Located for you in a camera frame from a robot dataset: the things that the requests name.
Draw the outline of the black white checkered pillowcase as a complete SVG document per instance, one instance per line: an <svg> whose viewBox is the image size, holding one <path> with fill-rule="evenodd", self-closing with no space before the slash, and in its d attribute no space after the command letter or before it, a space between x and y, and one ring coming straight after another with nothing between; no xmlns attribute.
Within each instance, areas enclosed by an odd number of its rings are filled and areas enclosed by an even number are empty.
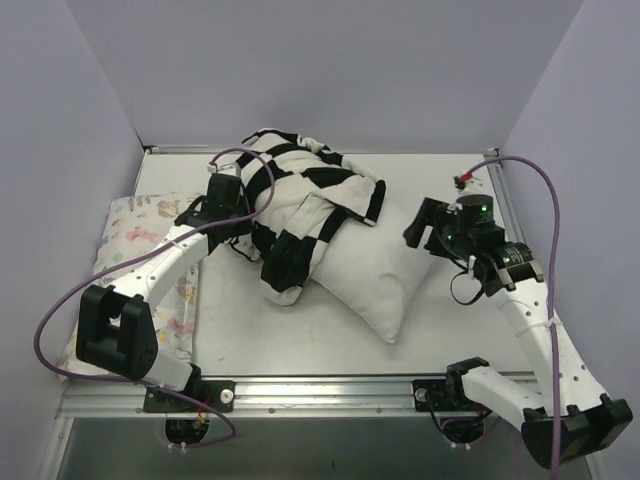
<svg viewBox="0 0 640 480"><path fill-rule="evenodd" d="M262 263L264 295L288 306L346 220L377 223L386 183L312 137L261 129L243 144L244 153L220 161L240 167L247 203L257 216L251 232L231 247Z"/></svg>

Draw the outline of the white pillow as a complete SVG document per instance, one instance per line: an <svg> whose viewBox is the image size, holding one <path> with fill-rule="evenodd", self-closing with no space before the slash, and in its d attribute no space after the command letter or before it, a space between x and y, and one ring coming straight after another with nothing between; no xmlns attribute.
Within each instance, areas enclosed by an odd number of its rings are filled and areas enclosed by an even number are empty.
<svg viewBox="0 0 640 480"><path fill-rule="evenodd" d="M374 226L345 220L311 273L389 344L397 341L431 265L427 254L406 245L409 224L397 203L386 199Z"/></svg>

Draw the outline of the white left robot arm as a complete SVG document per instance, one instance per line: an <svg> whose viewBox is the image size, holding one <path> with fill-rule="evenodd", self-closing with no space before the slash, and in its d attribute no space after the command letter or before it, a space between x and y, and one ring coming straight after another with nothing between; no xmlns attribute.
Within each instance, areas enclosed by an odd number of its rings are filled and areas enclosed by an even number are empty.
<svg viewBox="0 0 640 480"><path fill-rule="evenodd" d="M248 231L240 170L213 173L207 191L176 218L152 256L80 299L76 356L132 381L160 385L180 411L196 408L202 386L196 367L159 347L152 313L190 267Z"/></svg>

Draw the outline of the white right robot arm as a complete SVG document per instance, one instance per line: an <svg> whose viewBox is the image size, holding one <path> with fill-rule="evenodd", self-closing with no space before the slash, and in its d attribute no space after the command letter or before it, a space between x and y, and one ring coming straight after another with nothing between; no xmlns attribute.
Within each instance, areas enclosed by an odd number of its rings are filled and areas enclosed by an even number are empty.
<svg viewBox="0 0 640 480"><path fill-rule="evenodd" d="M633 419L627 401L612 399L593 377L546 301L551 283L531 249L507 239L486 194L454 204L425 198L403 237L408 247L460 261L480 292L506 319L529 361L540 391L534 393L474 357L446 369L446 402L482 405L519 430L531 457L552 467L553 441L566 463L609 447Z"/></svg>

